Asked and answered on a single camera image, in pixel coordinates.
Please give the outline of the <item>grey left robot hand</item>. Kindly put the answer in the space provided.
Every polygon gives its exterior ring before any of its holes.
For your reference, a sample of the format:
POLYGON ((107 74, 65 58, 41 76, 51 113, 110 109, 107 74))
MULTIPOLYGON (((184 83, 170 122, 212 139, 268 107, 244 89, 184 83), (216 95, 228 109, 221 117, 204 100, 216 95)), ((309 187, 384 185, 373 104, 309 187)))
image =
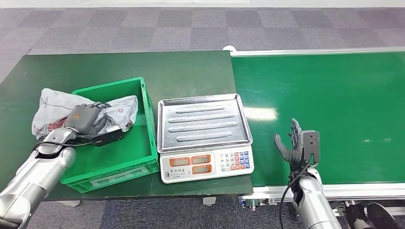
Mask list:
POLYGON ((109 107, 111 105, 101 102, 76 105, 67 116, 64 127, 73 129, 81 135, 98 134, 107 124, 107 117, 104 114, 100 119, 98 116, 109 107))

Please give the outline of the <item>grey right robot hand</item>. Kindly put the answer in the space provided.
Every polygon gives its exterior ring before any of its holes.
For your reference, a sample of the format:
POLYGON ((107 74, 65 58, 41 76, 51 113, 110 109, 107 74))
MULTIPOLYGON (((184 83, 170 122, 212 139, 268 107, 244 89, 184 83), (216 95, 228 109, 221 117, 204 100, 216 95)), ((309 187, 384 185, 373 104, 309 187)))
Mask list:
POLYGON ((295 118, 291 119, 292 132, 288 135, 291 138, 292 148, 288 149, 281 141, 279 134, 274 135, 274 143, 282 158, 290 164, 298 164, 304 160, 303 131, 295 118))

